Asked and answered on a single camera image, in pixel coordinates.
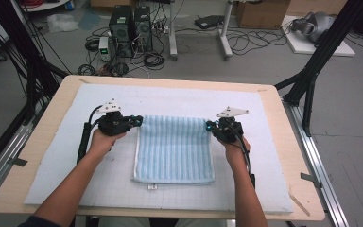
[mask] sleeve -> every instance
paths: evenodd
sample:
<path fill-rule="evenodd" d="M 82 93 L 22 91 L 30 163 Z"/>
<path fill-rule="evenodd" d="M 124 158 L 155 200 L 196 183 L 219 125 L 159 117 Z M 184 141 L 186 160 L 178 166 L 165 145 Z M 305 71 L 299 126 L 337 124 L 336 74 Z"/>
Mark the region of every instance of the sleeve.
<path fill-rule="evenodd" d="M 20 224 L 18 227 L 60 227 L 60 226 L 49 220 L 38 218 L 35 216 L 30 216 L 28 217 L 25 223 Z"/>

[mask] human arm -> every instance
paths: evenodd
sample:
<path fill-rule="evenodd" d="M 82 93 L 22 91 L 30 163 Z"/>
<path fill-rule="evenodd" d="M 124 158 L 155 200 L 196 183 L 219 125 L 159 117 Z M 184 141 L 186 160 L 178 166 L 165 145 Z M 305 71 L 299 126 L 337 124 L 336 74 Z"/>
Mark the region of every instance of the human arm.
<path fill-rule="evenodd" d="M 243 137 L 247 150 L 250 144 Z M 258 200 L 247 171 L 246 161 L 240 145 L 219 141 L 226 149 L 226 159 L 231 166 L 235 190 L 235 220 L 237 227 L 268 226 L 264 211 Z"/>
<path fill-rule="evenodd" d="M 107 136 L 100 130 L 95 130 L 89 151 L 33 216 L 49 220 L 59 226 L 69 226 L 96 168 L 114 142 L 123 136 L 125 133 Z"/>

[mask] gray floor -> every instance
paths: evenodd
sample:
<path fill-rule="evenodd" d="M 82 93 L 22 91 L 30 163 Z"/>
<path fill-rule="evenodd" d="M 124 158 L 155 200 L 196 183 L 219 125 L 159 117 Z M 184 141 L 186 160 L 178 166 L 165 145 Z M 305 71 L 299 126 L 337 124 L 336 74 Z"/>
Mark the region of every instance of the gray floor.
<path fill-rule="evenodd" d="M 76 72 L 85 63 L 85 38 L 93 30 L 106 26 L 108 20 L 97 19 L 86 9 L 72 12 L 52 9 L 34 16 L 36 21 L 41 22 L 46 15 L 54 13 L 72 14 L 78 22 L 86 20 L 86 17 L 89 19 L 90 24 L 84 24 L 83 29 L 45 35 L 68 68 Z M 194 19 L 182 18 L 177 23 L 193 26 Z M 346 42 L 354 50 L 355 57 L 333 57 L 321 71 L 314 97 L 311 130 L 349 225 L 363 226 L 363 47 L 348 40 Z M 151 78 L 276 84 L 300 72 L 310 58 L 293 54 L 286 44 L 268 46 L 224 61 L 215 34 L 184 33 L 178 36 L 178 44 L 181 52 L 178 60 L 169 59 L 166 49 L 165 68 L 148 71 Z M 48 48 L 45 51 L 50 61 L 61 67 L 53 53 Z M 135 70 L 128 76 L 146 78 L 148 74 Z M 287 91 L 284 89 L 280 94 L 284 95 Z M 9 61 L 0 61 L 0 135 L 25 101 L 13 66 Z M 0 214 L 0 226 L 16 226 L 25 218 Z M 321 222 L 294 223 L 297 226 L 332 226 L 328 218 Z M 270 221 L 269 224 L 287 226 L 281 221 Z"/>

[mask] human hand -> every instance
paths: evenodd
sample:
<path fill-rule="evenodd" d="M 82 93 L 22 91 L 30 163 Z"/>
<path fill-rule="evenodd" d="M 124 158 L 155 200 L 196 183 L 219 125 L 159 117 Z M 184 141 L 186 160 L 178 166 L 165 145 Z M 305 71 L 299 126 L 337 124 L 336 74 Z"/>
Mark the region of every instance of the human hand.
<path fill-rule="evenodd" d="M 247 139 L 242 136 L 244 145 L 246 146 L 247 150 L 250 150 L 251 146 Z M 228 161 L 229 165 L 231 167 L 236 166 L 246 166 L 245 157 L 243 154 L 243 151 L 241 149 L 241 145 L 238 141 L 235 141 L 234 143 L 226 143 L 221 140 L 218 140 L 220 144 L 222 144 L 226 149 L 226 160 Z"/>
<path fill-rule="evenodd" d="M 102 133 L 101 130 L 97 129 L 93 133 L 90 149 L 87 154 L 96 156 L 100 161 L 105 156 L 105 154 L 108 153 L 116 140 L 124 137 L 125 135 L 126 133 L 108 136 Z"/>

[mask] blue striped towel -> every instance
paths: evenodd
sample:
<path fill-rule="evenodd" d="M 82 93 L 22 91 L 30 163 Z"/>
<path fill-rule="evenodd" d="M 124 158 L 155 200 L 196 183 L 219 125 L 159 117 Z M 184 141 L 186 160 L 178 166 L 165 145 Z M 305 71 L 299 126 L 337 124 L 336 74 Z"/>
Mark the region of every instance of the blue striped towel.
<path fill-rule="evenodd" d="M 147 115 L 139 131 L 134 180 L 210 183 L 215 180 L 204 118 Z"/>

